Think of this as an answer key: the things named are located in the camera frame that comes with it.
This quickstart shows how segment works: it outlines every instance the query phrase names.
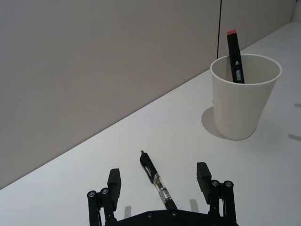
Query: cup rim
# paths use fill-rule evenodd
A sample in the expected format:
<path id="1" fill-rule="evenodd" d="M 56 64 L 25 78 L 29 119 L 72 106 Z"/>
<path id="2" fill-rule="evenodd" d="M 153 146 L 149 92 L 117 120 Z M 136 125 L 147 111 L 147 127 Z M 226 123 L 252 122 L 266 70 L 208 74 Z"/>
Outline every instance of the cup rim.
<path id="1" fill-rule="evenodd" d="M 281 74 L 282 74 L 282 67 L 281 67 L 281 65 L 280 65 L 276 60 L 273 60 L 273 59 L 271 59 L 271 58 L 269 58 L 269 57 L 267 57 L 267 56 L 262 56 L 262 55 L 258 55 L 258 54 L 242 53 L 241 55 L 249 55 L 249 56 L 262 57 L 262 58 L 265 58 L 265 59 L 267 59 L 267 60 L 270 60 L 270 61 L 274 62 L 274 63 L 278 66 L 278 68 L 279 68 L 279 74 L 278 74 L 275 78 L 273 78 L 273 79 L 271 79 L 271 80 L 269 80 L 269 81 L 259 82 L 259 83 L 244 84 L 244 83 L 235 83 L 235 82 L 232 82 L 232 81 L 227 81 L 227 80 L 225 80 L 225 79 L 222 79 L 222 78 L 218 77 L 218 76 L 213 72 L 212 67 L 213 67 L 213 65 L 214 65 L 217 61 L 219 61 L 219 60 L 221 60 L 221 59 L 223 59 L 223 58 L 229 57 L 228 55 L 222 56 L 222 57 L 220 57 L 220 58 L 214 60 L 214 61 L 211 63 L 211 65 L 210 65 L 210 71 L 211 71 L 211 74 L 212 74 L 214 77 L 216 77 L 217 79 L 219 79 L 219 80 L 221 80 L 221 81 L 223 81 L 223 82 L 229 83 L 229 84 L 231 84 L 231 85 L 237 85 L 237 86 L 261 86 L 261 85 L 265 85 L 265 84 L 272 83 L 272 82 L 276 81 L 277 79 L 279 79 L 279 77 L 280 77 Z"/>

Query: pen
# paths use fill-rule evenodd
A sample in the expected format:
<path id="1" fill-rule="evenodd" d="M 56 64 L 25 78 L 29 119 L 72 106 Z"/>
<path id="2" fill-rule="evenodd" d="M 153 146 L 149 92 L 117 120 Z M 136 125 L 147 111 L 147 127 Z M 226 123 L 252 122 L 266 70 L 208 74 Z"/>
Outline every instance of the pen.
<path id="1" fill-rule="evenodd" d="M 140 163 L 145 170 L 147 176 L 150 179 L 150 182 L 156 187 L 159 196 L 165 205 L 167 210 L 176 210 L 177 206 L 175 205 L 172 197 L 170 196 L 167 188 L 165 187 L 161 177 L 159 176 L 154 164 L 152 164 L 151 159 L 147 153 L 141 151 Z"/>
<path id="2" fill-rule="evenodd" d="M 227 32 L 227 40 L 233 82 L 245 83 L 236 30 Z"/>

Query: gray wall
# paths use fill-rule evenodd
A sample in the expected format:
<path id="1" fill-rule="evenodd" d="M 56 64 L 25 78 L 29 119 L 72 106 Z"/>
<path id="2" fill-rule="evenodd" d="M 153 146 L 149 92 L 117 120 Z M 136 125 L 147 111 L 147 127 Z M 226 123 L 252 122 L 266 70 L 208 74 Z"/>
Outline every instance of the gray wall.
<path id="1" fill-rule="evenodd" d="M 0 187 L 207 69 L 218 16 L 219 0 L 1 1 Z"/>
<path id="2" fill-rule="evenodd" d="M 223 0 L 219 56 L 228 53 L 227 31 L 236 29 L 241 49 L 291 21 L 296 0 Z"/>

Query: pen label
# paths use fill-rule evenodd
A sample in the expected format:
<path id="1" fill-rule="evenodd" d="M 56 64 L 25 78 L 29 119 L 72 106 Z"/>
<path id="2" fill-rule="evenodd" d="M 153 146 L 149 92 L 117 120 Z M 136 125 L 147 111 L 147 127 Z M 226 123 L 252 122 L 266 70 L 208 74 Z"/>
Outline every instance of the pen label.
<path id="1" fill-rule="evenodd" d="M 241 73 L 240 73 L 240 70 L 237 70 L 237 71 L 236 71 L 236 79 L 237 79 L 237 81 L 241 81 Z"/>
<path id="2" fill-rule="evenodd" d="M 160 195 L 160 198 L 163 203 L 165 203 L 167 200 L 171 199 L 171 196 L 165 187 L 161 188 L 159 195 Z"/>

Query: red marker cap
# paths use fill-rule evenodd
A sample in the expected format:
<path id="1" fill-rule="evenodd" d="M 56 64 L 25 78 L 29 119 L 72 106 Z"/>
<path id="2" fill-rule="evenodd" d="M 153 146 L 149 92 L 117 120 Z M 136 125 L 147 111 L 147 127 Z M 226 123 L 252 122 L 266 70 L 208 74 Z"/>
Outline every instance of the red marker cap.
<path id="1" fill-rule="evenodd" d="M 237 33 L 236 30 L 232 30 L 232 31 L 228 31 L 227 35 L 231 35 L 231 34 L 235 34 L 235 33 Z"/>

